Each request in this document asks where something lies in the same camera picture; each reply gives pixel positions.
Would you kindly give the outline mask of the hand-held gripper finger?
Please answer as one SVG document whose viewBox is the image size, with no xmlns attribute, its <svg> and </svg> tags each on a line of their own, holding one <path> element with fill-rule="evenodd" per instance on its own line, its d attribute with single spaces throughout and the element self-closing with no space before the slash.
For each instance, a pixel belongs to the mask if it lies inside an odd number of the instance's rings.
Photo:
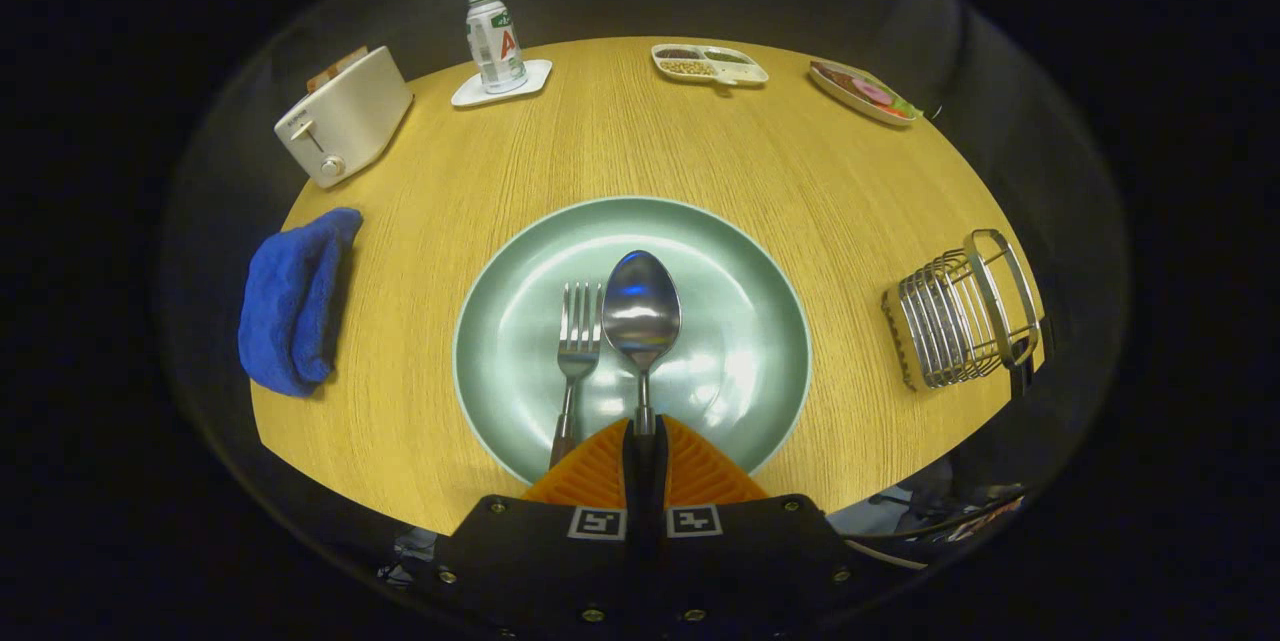
<svg viewBox="0 0 1280 641">
<path fill-rule="evenodd" d="M 637 600 L 646 454 L 627 421 L 436 541 L 434 597 L 499 637 L 622 637 Z"/>
<path fill-rule="evenodd" d="M 771 496 L 676 418 L 645 439 L 645 622 L 658 635 L 822 635 L 881 563 L 805 495 Z"/>
</svg>

